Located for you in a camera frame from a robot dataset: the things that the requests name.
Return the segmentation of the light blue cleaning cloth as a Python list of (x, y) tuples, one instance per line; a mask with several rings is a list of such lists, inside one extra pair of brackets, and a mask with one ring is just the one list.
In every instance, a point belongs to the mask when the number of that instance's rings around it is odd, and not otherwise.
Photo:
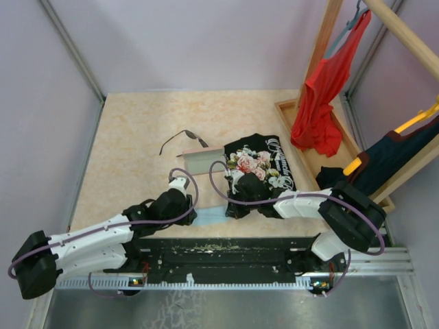
[(193, 226), (206, 226), (217, 223), (225, 223), (229, 218), (225, 215), (224, 206), (197, 209), (197, 217), (193, 220)]

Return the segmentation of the pink glasses case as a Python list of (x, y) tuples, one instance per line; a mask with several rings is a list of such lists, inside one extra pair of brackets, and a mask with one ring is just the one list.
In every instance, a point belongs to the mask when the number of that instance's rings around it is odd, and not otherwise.
[(215, 161), (225, 161), (224, 147), (203, 147), (183, 151), (177, 158), (184, 161), (185, 170), (191, 175), (204, 175)]

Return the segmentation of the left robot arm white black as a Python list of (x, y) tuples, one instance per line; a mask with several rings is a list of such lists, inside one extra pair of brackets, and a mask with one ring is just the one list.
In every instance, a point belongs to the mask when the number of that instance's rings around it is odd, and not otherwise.
[(198, 195), (169, 188), (113, 218), (86, 229), (47, 236), (42, 230), (28, 236), (12, 259), (8, 275), (17, 281), (21, 297), (40, 297), (72, 276), (95, 271), (138, 270), (142, 254), (134, 240), (152, 236), (172, 225), (190, 225), (197, 217)]

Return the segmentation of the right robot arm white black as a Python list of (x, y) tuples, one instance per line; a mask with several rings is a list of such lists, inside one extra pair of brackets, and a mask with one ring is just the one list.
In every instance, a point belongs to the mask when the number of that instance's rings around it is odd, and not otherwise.
[(353, 249), (367, 253), (386, 218), (382, 207), (348, 182), (333, 188), (300, 192), (282, 186), (269, 188), (253, 173), (229, 171), (226, 215), (240, 219), (255, 210), (267, 218), (310, 218), (329, 229), (319, 233), (306, 255), (307, 265), (322, 271), (337, 254)]

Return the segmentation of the black floral t-shirt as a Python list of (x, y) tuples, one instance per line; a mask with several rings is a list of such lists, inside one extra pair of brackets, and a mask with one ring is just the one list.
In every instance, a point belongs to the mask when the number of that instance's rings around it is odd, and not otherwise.
[(228, 196), (239, 201), (261, 201), (277, 192), (295, 191), (290, 165), (276, 135), (253, 134), (224, 146), (228, 169), (245, 173), (237, 183), (237, 193)]

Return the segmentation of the wooden clothes rack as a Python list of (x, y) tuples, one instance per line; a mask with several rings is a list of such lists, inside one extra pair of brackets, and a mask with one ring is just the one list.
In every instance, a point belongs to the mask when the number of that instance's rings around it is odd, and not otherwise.
[(314, 191), (319, 165), (345, 165), (391, 127), (429, 106), (438, 92), (438, 2), (370, 1), (382, 27), (335, 102), (342, 149), (332, 158), (293, 149), (297, 187)]

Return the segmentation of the red tank top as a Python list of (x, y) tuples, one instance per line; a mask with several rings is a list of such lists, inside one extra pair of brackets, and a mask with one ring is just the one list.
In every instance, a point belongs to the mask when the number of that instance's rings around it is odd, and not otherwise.
[(331, 119), (331, 102), (350, 77), (353, 58), (370, 20), (371, 11), (368, 9), (345, 35), (337, 52), (329, 59), (323, 58), (305, 81), (305, 96), (290, 137), (295, 147), (314, 149), (328, 158), (336, 155), (342, 142), (342, 133)]

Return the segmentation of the navy blue garment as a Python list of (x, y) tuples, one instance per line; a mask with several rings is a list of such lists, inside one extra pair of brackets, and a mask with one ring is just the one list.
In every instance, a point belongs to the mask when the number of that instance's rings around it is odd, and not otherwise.
[(345, 175), (340, 167), (321, 167), (316, 182), (322, 190), (334, 188), (335, 196), (341, 195), (354, 205), (369, 204), (368, 197), (437, 135), (438, 118), (406, 135), (390, 131), (357, 155), (361, 164), (352, 173)]

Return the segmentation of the yellow clothes hanger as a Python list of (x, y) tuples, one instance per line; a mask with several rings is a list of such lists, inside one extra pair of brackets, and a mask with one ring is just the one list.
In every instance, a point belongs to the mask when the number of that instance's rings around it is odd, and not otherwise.
[[(400, 134), (401, 132), (405, 131), (409, 127), (412, 127), (415, 123), (419, 123), (421, 121), (424, 121), (432, 117), (435, 113), (438, 112), (438, 102), (439, 102), (439, 98), (436, 97), (435, 102), (428, 110), (420, 110), (415, 117), (411, 118), (409, 121), (406, 121), (404, 124), (396, 128), (394, 131)], [(357, 170), (360, 165), (361, 165), (361, 160), (358, 156), (343, 170), (343, 174), (345, 176), (349, 176), (355, 170)]]

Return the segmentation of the grey clothes hanger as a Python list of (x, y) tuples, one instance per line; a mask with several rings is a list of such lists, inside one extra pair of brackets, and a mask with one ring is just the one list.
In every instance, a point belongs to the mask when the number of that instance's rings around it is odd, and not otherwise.
[(326, 50), (324, 54), (324, 59), (329, 59), (332, 55), (334, 55), (337, 50), (341, 47), (341, 42), (344, 40), (345, 35), (350, 32), (354, 26), (358, 23), (361, 16), (368, 11), (368, 7), (366, 5), (362, 5), (363, 1), (358, 0), (356, 3), (356, 11), (351, 20), (346, 22), (344, 29), (339, 33), (336, 39), (333, 41), (332, 45)]

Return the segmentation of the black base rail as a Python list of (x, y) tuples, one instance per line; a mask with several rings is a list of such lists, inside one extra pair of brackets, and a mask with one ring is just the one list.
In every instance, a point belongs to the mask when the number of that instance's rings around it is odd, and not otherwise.
[(138, 239), (124, 244), (127, 261), (117, 273), (141, 273), (151, 284), (295, 283), (307, 273), (344, 271), (345, 257), (328, 261), (311, 252), (312, 237)]

